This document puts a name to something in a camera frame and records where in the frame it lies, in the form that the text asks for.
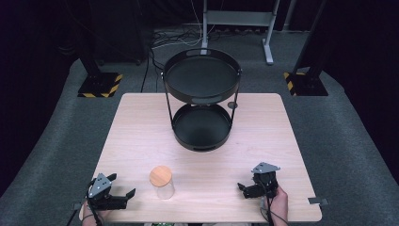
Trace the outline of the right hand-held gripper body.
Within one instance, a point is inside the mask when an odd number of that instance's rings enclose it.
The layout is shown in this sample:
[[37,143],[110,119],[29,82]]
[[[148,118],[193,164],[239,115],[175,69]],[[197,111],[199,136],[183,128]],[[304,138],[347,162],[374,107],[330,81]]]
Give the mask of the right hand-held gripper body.
[[280,170],[280,167],[261,162],[251,171],[255,183],[256,197],[266,196],[267,198],[274,198],[277,195],[279,183],[276,172],[278,170]]

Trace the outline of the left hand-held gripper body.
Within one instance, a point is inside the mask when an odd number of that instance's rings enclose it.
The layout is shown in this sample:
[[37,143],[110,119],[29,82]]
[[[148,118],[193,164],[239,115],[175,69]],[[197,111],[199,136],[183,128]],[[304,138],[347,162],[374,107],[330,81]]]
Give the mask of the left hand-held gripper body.
[[125,209],[128,200],[122,196],[113,196],[110,194],[112,182],[108,181],[107,176],[99,173],[98,176],[92,180],[88,189],[88,203],[95,210],[120,210]]

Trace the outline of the person's left hand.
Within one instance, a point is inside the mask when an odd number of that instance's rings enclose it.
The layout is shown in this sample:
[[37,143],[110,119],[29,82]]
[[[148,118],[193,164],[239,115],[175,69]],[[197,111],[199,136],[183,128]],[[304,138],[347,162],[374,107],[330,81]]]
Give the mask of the person's left hand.
[[[104,224],[110,213],[111,213],[110,210],[103,210],[103,211],[97,211],[96,215],[97,215],[98,220],[102,224]],[[84,204],[83,204],[83,218],[81,220],[81,225],[82,226],[97,226],[96,218],[94,217],[94,214],[92,213],[92,211],[89,209],[87,202],[84,202]]]

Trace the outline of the person's right hand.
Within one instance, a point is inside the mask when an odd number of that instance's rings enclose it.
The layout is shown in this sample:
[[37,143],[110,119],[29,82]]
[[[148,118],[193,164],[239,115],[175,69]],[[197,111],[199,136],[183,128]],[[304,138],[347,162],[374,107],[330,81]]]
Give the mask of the person's right hand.
[[288,195],[280,186],[277,188],[276,196],[273,199],[267,199],[265,205],[274,226],[288,225]]

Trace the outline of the glass jar with wooden lid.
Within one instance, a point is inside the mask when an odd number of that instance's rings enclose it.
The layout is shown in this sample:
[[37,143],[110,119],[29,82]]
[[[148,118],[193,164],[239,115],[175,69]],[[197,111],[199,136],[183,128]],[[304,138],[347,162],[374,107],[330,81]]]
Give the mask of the glass jar with wooden lid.
[[149,179],[159,199],[168,200],[174,195],[175,188],[172,180],[172,171],[169,167],[157,166],[153,168]]

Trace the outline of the dark table edge clamp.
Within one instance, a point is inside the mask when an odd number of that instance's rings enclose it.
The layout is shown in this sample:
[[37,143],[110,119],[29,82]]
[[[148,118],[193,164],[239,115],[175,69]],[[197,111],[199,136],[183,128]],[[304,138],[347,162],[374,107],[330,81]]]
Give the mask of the dark table edge clamp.
[[320,197],[313,197],[313,198],[308,198],[309,204],[318,204],[319,206],[325,206],[329,205],[329,202],[325,198],[320,198]]

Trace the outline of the black stand with striped base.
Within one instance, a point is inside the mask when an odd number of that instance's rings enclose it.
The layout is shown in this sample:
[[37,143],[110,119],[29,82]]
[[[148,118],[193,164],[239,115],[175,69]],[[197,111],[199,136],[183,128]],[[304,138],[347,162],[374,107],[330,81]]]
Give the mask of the black stand with striped base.
[[311,26],[311,31],[300,52],[294,68],[284,74],[288,90],[292,96],[328,96],[321,79],[325,50],[311,50],[314,41],[314,33],[323,14],[327,0],[321,0],[317,14]]
[[122,75],[120,73],[103,73],[96,64],[89,49],[83,28],[86,28],[78,19],[76,22],[76,45],[78,54],[87,72],[87,77],[78,90],[79,97],[109,98],[117,91]]

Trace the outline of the black two-tier round tray rack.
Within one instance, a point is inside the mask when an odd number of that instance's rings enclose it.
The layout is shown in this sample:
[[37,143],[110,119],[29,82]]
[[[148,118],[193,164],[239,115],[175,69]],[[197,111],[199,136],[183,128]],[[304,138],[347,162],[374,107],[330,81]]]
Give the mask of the black two-tier round tray rack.
[[194,152],[210,152],[229,138],[242,69],[230,55],[215,49],[181,51],[165,64],[165,94],[184,105],[169,111],[176,140]]

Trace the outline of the grey metal stand frame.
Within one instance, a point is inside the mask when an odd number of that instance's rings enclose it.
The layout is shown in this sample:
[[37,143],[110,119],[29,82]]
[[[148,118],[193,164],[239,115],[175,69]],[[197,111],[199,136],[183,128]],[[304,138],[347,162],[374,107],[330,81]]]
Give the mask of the grey metal stand frame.
[[266,37],[262,40],[265,61],[267,65],[273,65],[274,59],[271,53],[270,41],[277,19],[280,0],[274,0],[270,12],[255,11],[224,11],[209,10],[208,0],[203,0],[202,10],[202,48],[208,47],[208,25],[241,25],[267,27]]

